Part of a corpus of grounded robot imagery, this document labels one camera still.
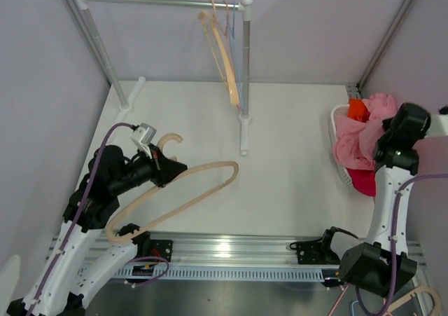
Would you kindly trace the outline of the beige hanger of magenta shirt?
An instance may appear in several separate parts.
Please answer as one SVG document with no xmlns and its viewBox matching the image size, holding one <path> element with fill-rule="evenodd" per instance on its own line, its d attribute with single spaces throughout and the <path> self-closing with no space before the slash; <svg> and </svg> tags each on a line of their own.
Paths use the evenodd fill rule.
<svg viewBox="0 0 448 316">
<path fill-rule="evenodd" d="M 230 98 L 230 104 L 241 109 L 242 101 L 239 99 L 235 75 L 230 56 L 229 41 L 226 37 L 226 26 L 223 28 L 218 20 L 217 4 L 210 0 L 211 12 L 201 11 L 197 19 L 201 22 L 204 35 L 213 56 L 221 81 Z"/>
</svg>

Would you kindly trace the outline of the magenta t shirt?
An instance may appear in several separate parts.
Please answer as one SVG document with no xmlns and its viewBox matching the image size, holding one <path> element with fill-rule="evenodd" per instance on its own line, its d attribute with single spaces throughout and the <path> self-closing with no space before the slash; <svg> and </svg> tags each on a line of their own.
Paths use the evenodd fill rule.
<svg viewBox="0 0 448 316">
<path fill-rule="evenodd" d="M 359 193 L 373 198 L 376 196 L 375 173 L 373 171 L 348 169 L 347 172 L 351 177 L 353 187 Z"/>
</svg>

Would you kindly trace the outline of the pink t shirt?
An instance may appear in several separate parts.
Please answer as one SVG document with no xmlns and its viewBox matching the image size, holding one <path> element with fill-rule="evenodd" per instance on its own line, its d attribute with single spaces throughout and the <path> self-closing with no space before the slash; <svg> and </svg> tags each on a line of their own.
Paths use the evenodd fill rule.
<svg viewBox="0 0 448 316">
<path fill-rule="evenodd" d="M 366 123 L 339 114 L 335 118 L 336 142 L 332 150 L 336 162 L 352 170 L 375 168 L 373 151 L 377 140 L 384 134 L 382 121 L 396 115 L 398 107 L 391 95 L 377 93 L 362 99 L 370 112 Z"/>
</svg>

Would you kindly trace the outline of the beige hanger of pink shirt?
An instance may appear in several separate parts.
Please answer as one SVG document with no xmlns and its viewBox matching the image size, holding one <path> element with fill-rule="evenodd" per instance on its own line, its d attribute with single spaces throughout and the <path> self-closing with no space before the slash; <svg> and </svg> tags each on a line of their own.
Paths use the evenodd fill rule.
<svg viewBox="0 0 448 316">
<path fill-rule="evenodd" d="M 195 198 L 191 197 L 199 188 L 197 184 L 193 183 L 196 180 L 197 174 L 222 168 L 232 169 L 232 174 L 228 179 L 206 190 Z M 238 173 L 239 165 L 235 160 L 220 160 L 194 166 L 175 177 L 168 184 L 168 187 L 161 188 L 154 186 L 123 207 L 107 223 L 105 236 L 109 242 L 124 244 L 134 237 L 154 230 L 154 228 L 163 224 L 165 221 L 177 217 L 187 209 L 197 206 L 203 201 L 210 204 L 211 208 L 218 210 L 217 214 L 212 214 L 211 208 L 206 210 L 206 221 L 203 223 L 205 226 L 220 224 L 222 226 L 221 230 L 224 232 L 234 233 L 241 231 L 243 223 L 242 218 L 238 217 L 238 215 L 242 213 L 242 207 L 241 203 L 237 201 L 238 187 L 232 185 L 232 182 L 237 179 Z M 119 236 L 116 226 L 121 221 L 131 217 L 134 211 L 141 209 L 145 204 L 154 204 L 154 209 L 160 213 L 160 216 L 151 219 L 151 221 L 137 228 L 135 231 L 126 232 L 123 236 Z"/>
</svg>

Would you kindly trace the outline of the pink wire hanger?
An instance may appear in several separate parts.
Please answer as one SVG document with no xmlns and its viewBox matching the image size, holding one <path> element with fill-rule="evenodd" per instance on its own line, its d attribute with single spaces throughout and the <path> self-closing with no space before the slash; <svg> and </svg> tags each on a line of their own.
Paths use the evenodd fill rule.
<svg viewBox="0 0 448 316">
<path fill-rule="evenodd" d="M 223 1 L 226 8 L 226 37 L 229 41 L 231 64 L 234 72 L 235 83 L 237 85 L 237 92 L 239 94 L 239 99 L 242 99 L 242 83 L 239 73 L 239 65 L 237 62 L 237 53 L 235 46 L 235 13 L 236 8 L 230 8 L 227 1 Z"/>
</svg>

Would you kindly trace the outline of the orange t shirt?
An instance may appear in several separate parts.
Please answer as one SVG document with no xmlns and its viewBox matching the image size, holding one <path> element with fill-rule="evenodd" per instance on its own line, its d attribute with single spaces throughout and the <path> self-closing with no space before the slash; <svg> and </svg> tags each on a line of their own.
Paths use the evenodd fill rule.
<svg viewBox="0 0 448 316">
<path fill-rule="evenodd" d="M 358 122 L 366 123 L 369 120 L 370 112 L 361 99 L 351 98 L 347 117 Z"/>
</svg>

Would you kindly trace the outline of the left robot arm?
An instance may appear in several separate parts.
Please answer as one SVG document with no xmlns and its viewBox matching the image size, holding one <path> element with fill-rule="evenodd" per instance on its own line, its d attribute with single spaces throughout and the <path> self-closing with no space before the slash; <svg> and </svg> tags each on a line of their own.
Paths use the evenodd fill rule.
<svg viewBox="0 0 448 316">
<path fill-rule="evenodd" d="M 119 268 L 150 256 L 151 235 L 143 232 L 123 246 L 113 246 L 88 272 L 78 274 L 91 246 L 119 208 L 119 195 L 147 181 L 162 188 L 188 169 L 165 157 L 154 144 L 149 150 L 139 151 L 131 159 L 116 145 L 95 151 L 89 172 L 63 213 L 59 236 L 43 273 L 24 298 L 9 303 L 7 315 L 84 315 L 92 298 Z"/>
</svg>

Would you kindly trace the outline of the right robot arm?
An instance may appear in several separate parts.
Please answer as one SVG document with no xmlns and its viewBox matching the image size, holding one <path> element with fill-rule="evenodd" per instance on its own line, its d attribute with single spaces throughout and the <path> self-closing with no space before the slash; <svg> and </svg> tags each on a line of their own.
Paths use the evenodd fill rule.
<svg viewBox="0 0 448 316">
<path fill-rule="evenodd" d="M 430 113 L 413 103 L 382 122 L 384 133 L 373 151 L 376 196 L 366 239 L 333 226 L 317 240 L 290 243 L 298 264 L 338 266 L 337 281 L 384 298 L 414 277 L 417 263 L 408 257 L 406 239 L 409 181 L 419 168 L 414 145 L 430 124 Z"/>
</svg>

